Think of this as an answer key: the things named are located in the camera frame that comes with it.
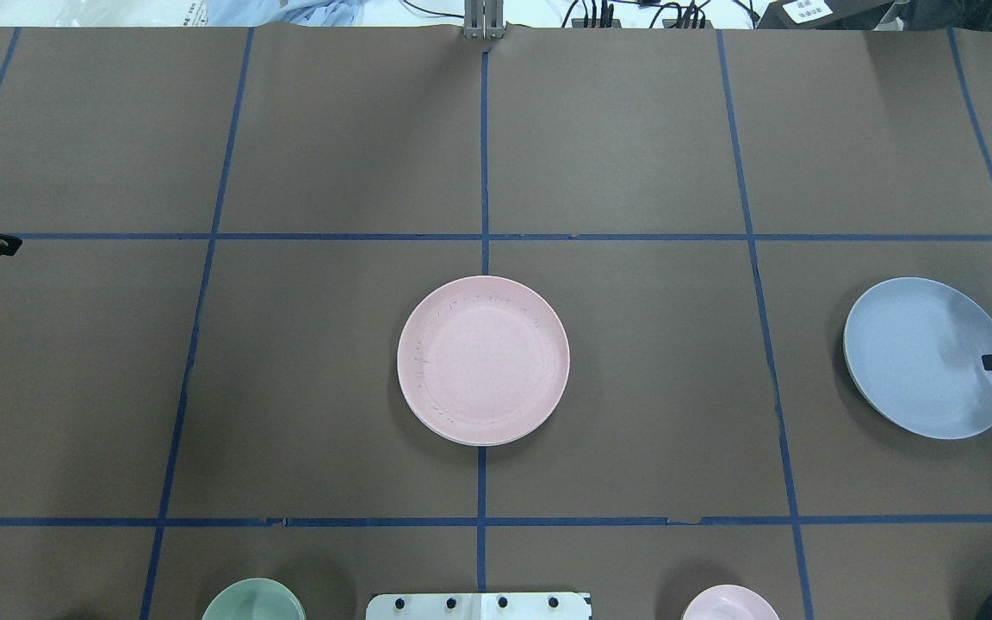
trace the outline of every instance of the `gray tabletop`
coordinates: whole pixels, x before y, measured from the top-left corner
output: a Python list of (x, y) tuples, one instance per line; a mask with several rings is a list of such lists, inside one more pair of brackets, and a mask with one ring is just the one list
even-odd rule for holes
[[(244, 577), (572, 589), (677, 619), (970, 619), (992, 429), (855, 391), (896, 276), (992, 315), (992, 35), (0, 30), (0, 617), (199, 617)], [(554, 306), (530, 436), (458, 446), (397, 338), (457, 277)]]

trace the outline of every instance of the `blue plastic bag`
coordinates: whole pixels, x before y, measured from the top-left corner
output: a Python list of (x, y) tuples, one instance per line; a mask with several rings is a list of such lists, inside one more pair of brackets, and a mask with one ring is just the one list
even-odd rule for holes
[(351, 25), (361, 0), (209, 0), (209, 25)]

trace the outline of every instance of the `plastic bag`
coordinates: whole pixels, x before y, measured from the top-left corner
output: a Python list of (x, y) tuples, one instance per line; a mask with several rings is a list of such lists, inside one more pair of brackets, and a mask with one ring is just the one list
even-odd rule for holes
[(209, 25), (351, 25), (359, 0), (209, 0)]
[(205, 25), (206, 0), (63, 0), (55, 25)]

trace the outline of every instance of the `green cup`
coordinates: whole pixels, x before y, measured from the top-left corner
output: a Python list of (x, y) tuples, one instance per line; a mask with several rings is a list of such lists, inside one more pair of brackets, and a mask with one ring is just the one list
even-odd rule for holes
[(236, 581), (213, 599), (201, 620), (304, 620), (304, 609), (278, 581)]

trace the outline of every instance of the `white label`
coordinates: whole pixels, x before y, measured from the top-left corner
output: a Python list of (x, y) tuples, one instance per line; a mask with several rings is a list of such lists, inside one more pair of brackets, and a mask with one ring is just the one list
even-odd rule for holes
[(794, 3), (784, 4), (783, 10), (787, 11), (787, 15), (795, 23), (814, 21), (834, 14), (826, 0), (796, 0)]

